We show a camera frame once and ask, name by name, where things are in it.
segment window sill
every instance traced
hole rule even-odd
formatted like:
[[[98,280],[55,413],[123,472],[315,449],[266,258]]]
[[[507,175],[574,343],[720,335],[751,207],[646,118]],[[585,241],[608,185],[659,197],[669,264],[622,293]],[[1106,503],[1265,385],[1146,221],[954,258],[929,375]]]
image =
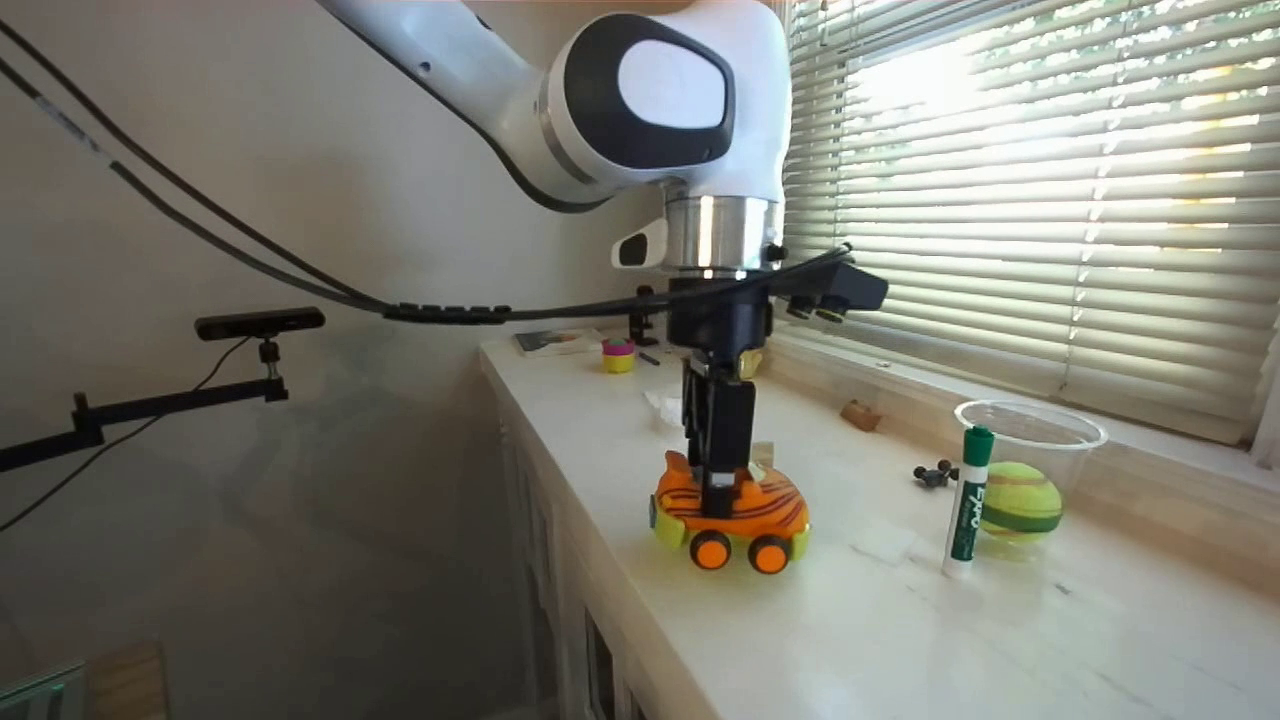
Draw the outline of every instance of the window sill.
[[[877,347],[831,343],[812,329],[781,329],[768,341],[768,373],[790,389],[823,397],[831,407],[873,406],[879,433],[903,433],[954,457],[953,407],[968,397],[1025,402],[1015,391],[908,370]],[[1165,551],[1196,562],[1243,585],[1280,594],[1280,475],[1265,472],[1247,452],[1200,444],[1112,415],[1106,444],[1091,457],[1087,482],[1072,497],[1072,512],[1087,512]]]

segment white countertop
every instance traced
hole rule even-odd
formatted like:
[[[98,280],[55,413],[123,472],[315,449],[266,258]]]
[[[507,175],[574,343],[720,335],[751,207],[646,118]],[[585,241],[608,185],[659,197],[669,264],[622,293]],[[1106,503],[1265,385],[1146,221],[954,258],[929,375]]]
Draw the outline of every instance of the white countertop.
[[[783,577],[701,574],[646,533],[681,436],[644,406],[675,366],[602,375],[591,343],[482,343],[496,389],[589,528],[589,585],[644,664],[684,682],[650,715],[1280,715],[1280,600],[1068,516],[1033,558],[948,574],[954,493],[921,493],[937,449],[857,433],[761,380],[755,433],[812,507]]]

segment green marker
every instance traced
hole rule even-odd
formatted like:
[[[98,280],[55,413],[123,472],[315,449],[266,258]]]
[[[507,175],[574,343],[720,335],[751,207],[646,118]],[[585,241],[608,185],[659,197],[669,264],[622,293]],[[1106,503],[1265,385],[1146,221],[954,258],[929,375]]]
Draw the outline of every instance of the green marker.
[[[964,433],[959,507],[954,507],[954,533],[953,533],[953,562],[959,565],[972,562],[977,525],[982,522],[990,449],[995,449],[990,430],[972,424]]]

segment orange toy car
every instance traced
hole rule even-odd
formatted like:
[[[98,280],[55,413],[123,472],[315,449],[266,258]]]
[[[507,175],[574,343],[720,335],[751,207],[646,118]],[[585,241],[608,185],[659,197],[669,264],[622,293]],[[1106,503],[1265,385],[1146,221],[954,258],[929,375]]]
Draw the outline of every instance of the orange toy car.
[[[669,472],[657,482],[646,525],[663,545],[686,545],[693,565],[705,574],[725,568],[737,547],[747,547],[751,568],[777,577],[808,545],[808,503],[781,472],[751,475],[743,469],[737,475],[730,516],[705,516],[701,501],[705,493],[693,465],[681,452],[669,452]]]

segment toy car wheel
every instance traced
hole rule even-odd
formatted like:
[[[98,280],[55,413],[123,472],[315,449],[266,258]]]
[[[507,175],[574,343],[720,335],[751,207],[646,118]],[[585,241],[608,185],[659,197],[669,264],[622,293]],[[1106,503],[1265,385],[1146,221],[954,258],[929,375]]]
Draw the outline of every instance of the toy car wheel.
[[[761,537],[755,545],[751,545],[751,568],[761,574],[761,577],[777,577],[777,574],[783,574],[790,565],[790,545],[787,541],[781,541],[781,537]]]
[[[727,545],[725,533],[694,533],[686,541],[686,558],[693,558],[694,568],[714,574],[714,568],[725,568],[730,562],[730,545]]]

